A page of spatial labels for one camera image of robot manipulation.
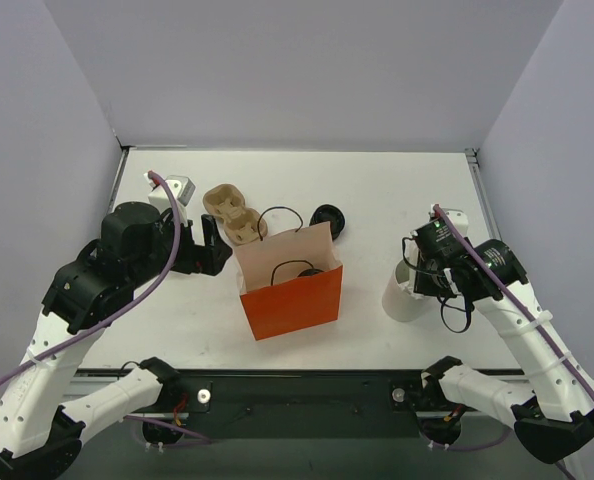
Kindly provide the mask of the orange paper bag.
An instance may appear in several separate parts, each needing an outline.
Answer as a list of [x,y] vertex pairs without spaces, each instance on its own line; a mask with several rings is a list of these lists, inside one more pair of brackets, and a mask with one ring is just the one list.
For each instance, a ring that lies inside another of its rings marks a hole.
[[[338,319],[343,263],[329,223],[300,225],[238,246],[240,301],[255,340],[265,340]],[[322,273],[299,278],[306,269]]]

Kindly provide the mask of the black cup lid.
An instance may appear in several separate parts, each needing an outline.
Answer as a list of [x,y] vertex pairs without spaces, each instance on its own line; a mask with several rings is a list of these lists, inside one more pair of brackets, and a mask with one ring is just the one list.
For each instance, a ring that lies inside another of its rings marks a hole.
[[322,270],[321,269],[317,269],[317,268],[309,268],[306,270],[303,270],[298,277],[299,278],[305,278],[305,277],[312,277],[318,274],[321,274]]

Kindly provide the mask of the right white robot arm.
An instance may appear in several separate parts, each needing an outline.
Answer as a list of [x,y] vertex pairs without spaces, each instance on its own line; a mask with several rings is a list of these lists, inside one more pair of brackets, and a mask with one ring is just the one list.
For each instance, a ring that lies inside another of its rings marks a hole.
[[546,464],[588,444],[594,438],[594,380],[556,332],[513,251],[497,239],[473,246],[447,213],[433,213],[402,241],[416,250],[416,260],[406,264],[414,294],[441,304],[462,299],[465,316],[479,313],[492,325],[527,379],[511,385],[446,356],[422,371],[423,401],[488,415],[512,428]]

